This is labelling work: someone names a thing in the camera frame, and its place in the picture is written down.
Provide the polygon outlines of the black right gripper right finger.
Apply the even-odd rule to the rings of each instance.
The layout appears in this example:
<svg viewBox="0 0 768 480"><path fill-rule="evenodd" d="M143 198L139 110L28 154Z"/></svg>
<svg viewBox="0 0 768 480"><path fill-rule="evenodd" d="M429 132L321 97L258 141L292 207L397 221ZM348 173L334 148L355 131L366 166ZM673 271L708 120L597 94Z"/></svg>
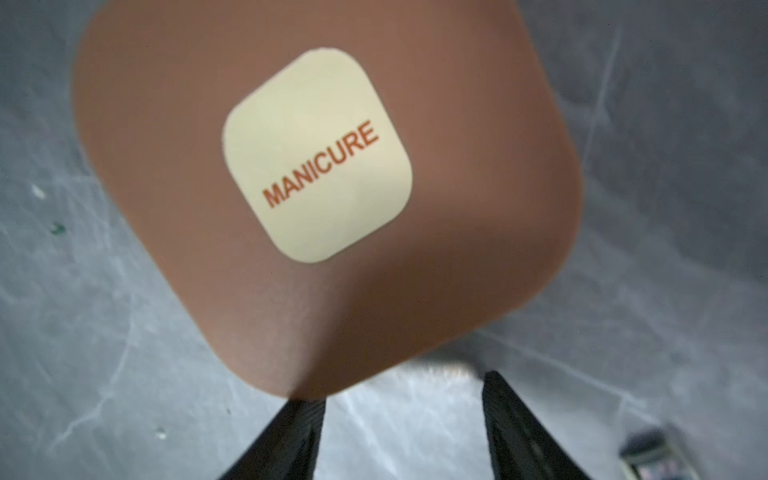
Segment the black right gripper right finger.
<svg viewBox="0 0 768 480"><path fill-rule="evenodd" d="M484 376L482 406L496 480L588 480L497 371Z"/></svg>

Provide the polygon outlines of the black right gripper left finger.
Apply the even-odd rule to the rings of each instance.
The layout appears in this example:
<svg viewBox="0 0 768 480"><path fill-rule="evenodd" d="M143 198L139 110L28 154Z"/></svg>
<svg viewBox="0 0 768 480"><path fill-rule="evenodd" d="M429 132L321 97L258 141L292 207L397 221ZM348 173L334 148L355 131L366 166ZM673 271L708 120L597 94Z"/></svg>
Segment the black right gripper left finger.
<svg viewBox="0 0 768 480"><path fill-rule="evenodd" d="M325 400L289 400L221 479L311 480L325 410Z"/></svg>

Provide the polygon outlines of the brown clipper case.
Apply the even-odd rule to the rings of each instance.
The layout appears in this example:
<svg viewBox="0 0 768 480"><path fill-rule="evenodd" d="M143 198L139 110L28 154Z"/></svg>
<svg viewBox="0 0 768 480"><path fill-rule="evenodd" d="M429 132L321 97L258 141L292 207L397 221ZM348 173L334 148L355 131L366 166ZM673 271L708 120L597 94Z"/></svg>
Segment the brown clipper case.
<svg viewBox="0 0 768 480"><path fill-rule="evenodd" d="M515 1L109 1L96 175L221 361L340 392L541 291L581 165Z"/></svg>

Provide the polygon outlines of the small cream nail clipper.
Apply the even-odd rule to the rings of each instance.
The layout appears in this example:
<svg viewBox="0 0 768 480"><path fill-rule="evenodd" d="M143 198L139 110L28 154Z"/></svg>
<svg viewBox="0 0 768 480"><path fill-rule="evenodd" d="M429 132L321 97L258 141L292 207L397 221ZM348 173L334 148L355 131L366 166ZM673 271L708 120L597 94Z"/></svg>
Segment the small cream nail clipper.
<svg viewBox="0 0 768 480"><path fill-rule="evenodd" d="M700 475L661 429L650 429L630 436L619 450L626 479L699 480Z"/></svg>

